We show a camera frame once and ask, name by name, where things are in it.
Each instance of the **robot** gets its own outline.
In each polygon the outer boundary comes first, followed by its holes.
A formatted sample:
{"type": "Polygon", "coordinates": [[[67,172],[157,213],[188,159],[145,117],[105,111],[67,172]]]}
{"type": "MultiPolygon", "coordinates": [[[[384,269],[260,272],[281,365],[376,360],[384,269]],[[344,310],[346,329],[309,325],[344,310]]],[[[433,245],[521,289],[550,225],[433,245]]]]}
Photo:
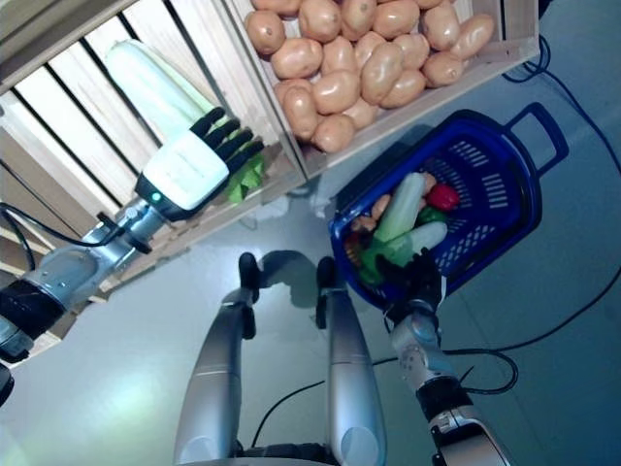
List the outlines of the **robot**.
{"type": "MultiPolygon", "coordinates": [[[[164,145],[136,185],[137,196],[80,241],[46,255],[35,270],[0,290],[0,358],[28,357],[34,340],[72,307],[83,304],[108,276],[149,253],[149,240],[167,221],[195,216],[226,185],[230,175],[263,149],[237,138],[239,122],[217,122],[216,108],[164,145]]],[[[21,211],[0,204],[3,212],[21,211]]],[[[442,277],[428,251],[404,268],[383,257],[377,264],[406,297],[386,313],[404,380],[415,394],[437,453],[434,466],[507,466],[505,449],[478,413],[440,348],[437,309],[442,277]]],[[[383,466],[386,435],[372,360],[334,259],[317,268],[316,323],[329,335],[325,445],[275,445],[243,450],[237,442],[241,411],[241,346],[255,333],[252,306],[261,271],[250,253],[239,261],[241,286],[222,301],[199,352],[180,414],[176,465],[194,466],[383,466]]],[[[0,405],[14,380],[0,364],[0,405]]]]}

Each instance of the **wooden crate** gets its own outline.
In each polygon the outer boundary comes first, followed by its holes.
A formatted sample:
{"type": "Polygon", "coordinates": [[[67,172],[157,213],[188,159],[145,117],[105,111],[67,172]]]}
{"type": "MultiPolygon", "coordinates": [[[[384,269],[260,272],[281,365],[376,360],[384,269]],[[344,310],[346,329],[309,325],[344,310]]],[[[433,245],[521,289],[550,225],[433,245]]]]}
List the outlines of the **wooden crate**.
{"type": "MultiPolygon", "coordinates": [[[[291,128],[272,90],[278,78],[270,62],[256,53],[245,33],[244,18],[253,11],[250,1],[225,0],[224,3],[244,40],[245,51],[250,55],[283,127],[291,135],[291,128]]],[[[497,24],[492,41],[471,60],[464,77],[449,87],[426,90],[417,100],[401,109],[381,111],[375,124],[358,132],[351,145],[338,153],[326,154],[309,145],[300,145],[291,138],[308,178],[319,175],[360,150],[412,125],[425,114],[539,53],[538,0],[457,0],[454,6],[460,21],[473,14],[487,13],[496,19],[497,24]]],[[[287,37],[300,35],[295,19],[285,21],[285,30],[287,37]]]]}
{"type": "MultiPolygon", "coordinates": [[[[190,221],[167,225],[156,235],[153,252],[106,281],[103,291],[305,181],[220,2],[5,0],[0,9],[0,199],[62,233],[79,238],[98,213],[112,216],[128,202],[137,176],[163,141],[105,69],[105,54],[118,41],[134,38],[151,47],[266,143],[261,188],[237,205],[220,196],[190,221]]],[[[21,224],[37,260],[62,246],[21,224]]],[[[15,233],[0,221],[0,270],[18,277],[26,269],[15,233]]],[[[56,335],[68,326],[63,322],[56,335]]]]}

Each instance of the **white vegetable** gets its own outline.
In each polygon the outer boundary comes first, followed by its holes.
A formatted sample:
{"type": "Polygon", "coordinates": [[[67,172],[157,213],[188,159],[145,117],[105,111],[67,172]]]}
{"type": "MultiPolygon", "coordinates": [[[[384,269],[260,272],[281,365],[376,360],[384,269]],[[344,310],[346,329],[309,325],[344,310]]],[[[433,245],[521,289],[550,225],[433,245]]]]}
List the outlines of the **white vegetable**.
{"type": "Polygon", "coordinates": [[[392,240],[381,249],[380,253],[393,264],[404,267],[415,254],[421,253],[423,248],[431,250],[444,241],[447,232],[445,223],[432,221],[392,240]]]}
{"type": "Polygon", "coordinates": [[[105,62],[116,84],[167,140],[187,130],[214,107],[177,70],[139,41],[114,44],[105,62]]]}
{"type": "Polygon", "coordinates": [[[374,238],[388,243],[410,231],[418,215],[418,203],[425,190],[425,177],[410,173],[399,184],[388,208],[384,212],[374,238]]]}
{"type": "Polygon", "coordinates": [[[414,228],[405,235],[395,238],[387,244],[374,242],[370,248],[364,250],[361,255],[367,276],[373,282],[381,282],[381,274],[376,267],[376,258],[383,255],[389,262],[404,267],[410,262],[415,254],[428,250],[439,245],[444,238],[448,228],[441,221],[432,221],[418,228],[414,228]]]}

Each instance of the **basket handle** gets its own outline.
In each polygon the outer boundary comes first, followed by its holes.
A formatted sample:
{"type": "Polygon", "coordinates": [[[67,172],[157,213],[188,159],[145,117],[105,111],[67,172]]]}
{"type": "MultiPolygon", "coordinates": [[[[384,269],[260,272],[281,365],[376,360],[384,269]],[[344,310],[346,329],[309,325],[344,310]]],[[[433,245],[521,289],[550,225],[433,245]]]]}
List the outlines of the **basket handle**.
{"type": "Polygon", "coordinates": [[[527,106],[524,110],[522,110],[519,114],[517,114],[509,123],[505,125],[505,131],[509,138],[513,141],[519,139],[513,134],[511,129],[517,123],[519,123],[522,119],[527,117],[528,115],[532,115],[537,119],[539,124],[543,127],[545,132],[547,133],[550,141],[552,142],[552,146],[556,150],[555,155],[551,160],[548,160],[543,164],[541,168],[537,169],[537,174],[539,178],[545,175],[551,168],[556,166],[559,162],[561,162],[564,158],[566,158],[570,154],[570,146],[567,144],[567,140],[565,139],[565,135],[561,128],[559,127],[556,120],[552,117],[552,115],[545,109],[545,107],[539,102],[533,102],[529,106],[527,106]]]}

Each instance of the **potato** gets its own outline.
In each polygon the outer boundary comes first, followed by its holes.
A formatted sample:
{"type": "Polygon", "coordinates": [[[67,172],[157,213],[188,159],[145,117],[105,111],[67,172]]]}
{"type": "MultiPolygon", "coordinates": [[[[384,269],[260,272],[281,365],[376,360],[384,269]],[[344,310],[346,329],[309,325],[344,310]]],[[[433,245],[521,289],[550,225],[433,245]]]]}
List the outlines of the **potato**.
{"type": "Polygon", "coordinates": [[[401,76],[403,59],[404,53],[398,45],[377,46],[362,69],[362,98],[371,105],[381,102],[401,76]]]}
{"type": "Polygon", "coordinates": [[[429,56],[429,42],[422,34],[404,34],[392,42],[404,51],[404,70],[419,70],[429,56]]]}
{"type": "Polygon", "coordinates": [[[474,15],[460,25],[457,43],[450,50],[462,60],[475,56],[492,38],[494,19],[486,14],[474,15]]]}
{"type": "Polygon", "coordinates": [[[371,105],[367,103],[365,99],[360,98],[355,104],[345,110],[343,115],[347,115],[353,119],[353,125],[356,129],[362,129],[373,124],[377,118],[378,110],[378,106],[371,105]]]}
{"type": "Polygon", "coordinates": [[[362,70],[362,67],[365,66],[365,63],[371,58],[373,50],[375,50],[378,45],[384,44],[385,42],[386,40],[383,37],[373,31],[369,31],[360,38],[353,50],[356,55],[356,64],[359,70],[362,70]]]}
{"type": "Polygon", "coordinates": [[[418,21],[420,10],[413,0],[394,0],[377,6],[373,30],[385,39],[408,34],[418,21]]]}
{"type": "Polygon", "coordinates": [[[429,87],[440,87],[459,80],[464,74],[464,63],[450,51],[439,51],[427,59],[422,71],[429,87]]]}
{"type": "Polygon", "coordinates": [[[324,152],[338,152],[349,145],[354,134],[353,119],[347,115],[330,115],[317,125],[312,143],[324,152]]]}
{"type": "Polygon", "coordinates": [[[338,114],[351,107],[360,97],[360,77],[339,70],[322,76],[312,87],[312,98],[322,115],[338,114]]]}
{"type": "Polygon", "coordinates": [[[279,15],[292,17],[300,10],[302,0],[252,0],[256,10],[271,10],[279,15]]]}
{"type": "Polygon", "coordinates": [[[322,60],[321,44],[300,37],[285,39],[270,59],[276,76],[282,80],[306,78],[319,69],[322,60]]]}
{"type": "Polygon", "coordinates": [[[425,75],[418,70],[404,70],[390,92],[379,105],[383,109],[396,109],[412,102],[425,90],[425,75]]]}
{"type": "Polygon", "coordinates": [[[311,93],[302,87],[289,88],[284,94],[282,108],[293,134],[308,141],[318,124],[317,111],[311,93]]]}
{"type": "Polygon", "coordinates": [[[307,80],[297,79],[276,83],[276,85],[274,86],[274,93],[276,94],[276,98],[278,99],[281,107],[284,103],[284,94],[286,94],[287,90],[289,90],[291,87],[301,87],[302,89],[307,90],[309,93],[312,93],[312,84],[307,80]]]}
{"type": "Polygon", "coordinates": [[[298,24],[302,36],[330,42],[341,31],[341,9],[332,0],[303,0],[298,24]]]}
{"type": "Polygon", "coordinates": [[[280,49],[284,39],[284,24],[274,12],[258,11],[245,17],[245,30],[259,53],[271,55],[280,49]]]}
{"type": "Polygon", "coordinates": [[[421,10],[429,10],[437,7],[443,0],[414,0],[421,10]]]}
{"type": "Polygon", "coordinates": [[[377,228],[377,221],[370,216],[358,216],[351,222],[351,231],[373,232],[377,228]]]}
{"type": "Polygon", "coordinates": [[[371,30],[376,16],[376,0],[343,0],[341,34],[348,41],[357,41],[371,30]]]}
{"type": "Polygon", "coordinates": [[[459,39],[459,20],[447,0],[423,14],[422,26],[423,34],[435,50],[450,50],[459,39]]]}
{"type": "Polygon", "coordinates": [[[390,204],[391,195],[384,194],[371,207],[371,218],[375,221],[379,221],[381,216],[384,215],[384,211],[388,208],[390,204]]]}
{"type": "Polygon", "coordinates": [[[341,36],[323,46],[323,61],[321,62],[322,75],[328,75],[338,70],[358,73],[353,45],[341,36]]]}

